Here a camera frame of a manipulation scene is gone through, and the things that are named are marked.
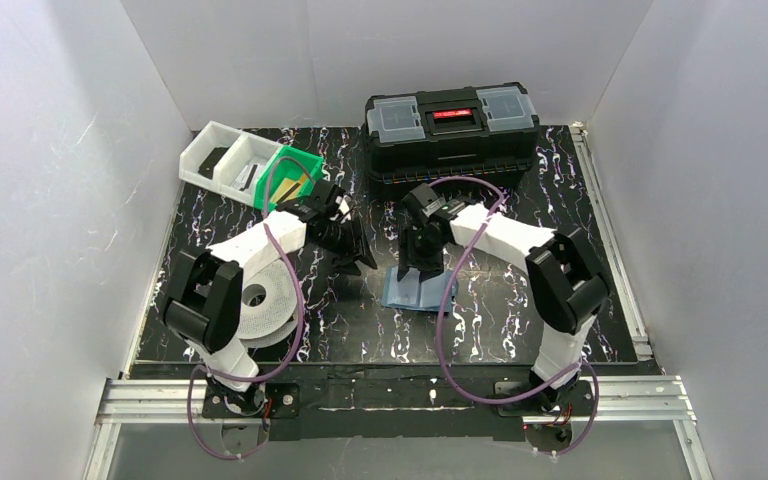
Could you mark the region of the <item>gold credit card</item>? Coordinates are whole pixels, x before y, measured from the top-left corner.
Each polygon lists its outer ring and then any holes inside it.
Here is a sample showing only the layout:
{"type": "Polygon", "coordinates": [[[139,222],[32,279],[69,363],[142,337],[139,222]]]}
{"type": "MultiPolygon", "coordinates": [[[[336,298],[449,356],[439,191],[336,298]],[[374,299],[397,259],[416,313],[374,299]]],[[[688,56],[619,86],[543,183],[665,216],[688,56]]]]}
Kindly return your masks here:
{"type": "Polygon", "coordinates": [[[274,204],[280,204],[286,201],[296,199],[306,193],[308,187],[311,186],[311,181],[306,176],[302,175],[298,179],[291,179],[285,177],[278,186],[273,190],[270,197],[270,202],[274,204]]]}

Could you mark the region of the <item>white credit card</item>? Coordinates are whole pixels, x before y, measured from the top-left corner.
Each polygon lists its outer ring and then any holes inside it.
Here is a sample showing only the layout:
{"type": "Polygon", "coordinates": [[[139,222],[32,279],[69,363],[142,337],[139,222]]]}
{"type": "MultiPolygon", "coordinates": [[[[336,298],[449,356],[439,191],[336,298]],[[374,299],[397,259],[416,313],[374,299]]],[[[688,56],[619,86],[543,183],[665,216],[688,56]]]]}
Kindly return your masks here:
{"type": "Polygon", "coordinates": [[[255,182],[255,177],[258,174],[258,171],[261,169],[261,165],[257,163],[249,163],[244,168],[241,169],[237,177],[235,178],[234,182],[231,184],[231,186],[239,191],[247,191],[251,188],[251,185],[253,182],[255,182]]]}

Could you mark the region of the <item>black credit card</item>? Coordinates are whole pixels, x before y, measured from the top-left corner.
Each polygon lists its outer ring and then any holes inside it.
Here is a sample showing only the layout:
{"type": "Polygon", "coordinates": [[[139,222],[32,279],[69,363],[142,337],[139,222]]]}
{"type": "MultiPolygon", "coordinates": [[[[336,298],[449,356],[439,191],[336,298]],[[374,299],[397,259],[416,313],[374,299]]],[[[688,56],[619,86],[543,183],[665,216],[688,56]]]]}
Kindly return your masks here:
{"type": "Polygon", "coordinates": [[[228,147],[214,147],[198,167],[198,174],[212,179],[217,164],[229,150],[228,147]]]}

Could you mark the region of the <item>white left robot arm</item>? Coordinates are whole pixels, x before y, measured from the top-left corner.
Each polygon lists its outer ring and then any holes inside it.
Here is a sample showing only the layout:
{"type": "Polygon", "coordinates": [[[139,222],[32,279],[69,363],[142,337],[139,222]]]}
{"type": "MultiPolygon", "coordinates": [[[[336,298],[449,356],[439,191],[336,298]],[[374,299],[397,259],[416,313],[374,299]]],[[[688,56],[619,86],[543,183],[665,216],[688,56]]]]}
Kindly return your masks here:
{"type": "Polygon", "coordinates": [[[294,357],[304,330],[306,301],[290,254],[315,246],[333,254],[339,273],[374,269],[364,226],[351,194],[320,179],[307,195],[281,202],[253,227],[199,253],[182,251],[173,263],[160,309],[163,324],[203,359],[206,373],[243,393],[277,376],[263,374],[249,354],[242,329],[268,325],[281,338],[294,324],[294,357]]]}

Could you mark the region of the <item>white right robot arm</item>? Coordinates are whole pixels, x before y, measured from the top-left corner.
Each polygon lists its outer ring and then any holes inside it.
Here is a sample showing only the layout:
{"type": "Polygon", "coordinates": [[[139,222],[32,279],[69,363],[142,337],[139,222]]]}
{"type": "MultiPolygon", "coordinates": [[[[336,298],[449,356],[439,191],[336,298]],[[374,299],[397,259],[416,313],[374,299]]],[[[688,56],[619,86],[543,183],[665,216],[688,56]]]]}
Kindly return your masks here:
{"type": "Polygon", "coordinates": [[[459,388],[465,398],[487,405],[525,402],[534,397],[551,405],[575,385],[584,342],[611,292],[606,270],[582,229],[564,233],[536,227],[488,209],[469,198],[450,200],[422,183],[402,203],[410,216],[399,233],[399,265],[395,279],[438,283],[440,313],[452,299],[455,273],[447,273],[443,250],[459,245],[494,256],[523,271],[531,301],[544,322],[538,357],[529,373],[528,389],[512,397],[479,397],[459,388]]]}

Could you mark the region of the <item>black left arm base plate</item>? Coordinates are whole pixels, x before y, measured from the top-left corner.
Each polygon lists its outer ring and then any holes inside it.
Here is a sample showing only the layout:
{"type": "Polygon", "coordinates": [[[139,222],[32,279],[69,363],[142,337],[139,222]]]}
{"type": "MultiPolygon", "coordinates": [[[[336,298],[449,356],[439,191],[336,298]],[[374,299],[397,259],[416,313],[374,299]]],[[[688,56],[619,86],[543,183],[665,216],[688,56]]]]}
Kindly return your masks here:
{"type": "Polygon", "coordinates": [[[208,419],[295,418],[300,406],[300,387],[292,383],[261,383],[237,392],[210,381],[201,406],[201,416],[208,419]]]}

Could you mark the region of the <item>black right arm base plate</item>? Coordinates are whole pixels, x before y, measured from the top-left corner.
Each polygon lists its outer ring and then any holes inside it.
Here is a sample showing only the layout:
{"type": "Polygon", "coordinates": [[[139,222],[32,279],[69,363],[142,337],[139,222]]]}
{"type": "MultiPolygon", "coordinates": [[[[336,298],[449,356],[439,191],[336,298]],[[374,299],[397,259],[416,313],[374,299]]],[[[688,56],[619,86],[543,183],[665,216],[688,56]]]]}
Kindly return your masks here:
{"type": "Polygon", "coordinates": [[[588,378],[573,379],[560,391],[547,388],[529,399],[493,406],[501,417],[524,417],[527,423],[550,426],[587,420],[595,408],[595,393],[588,378]]]}

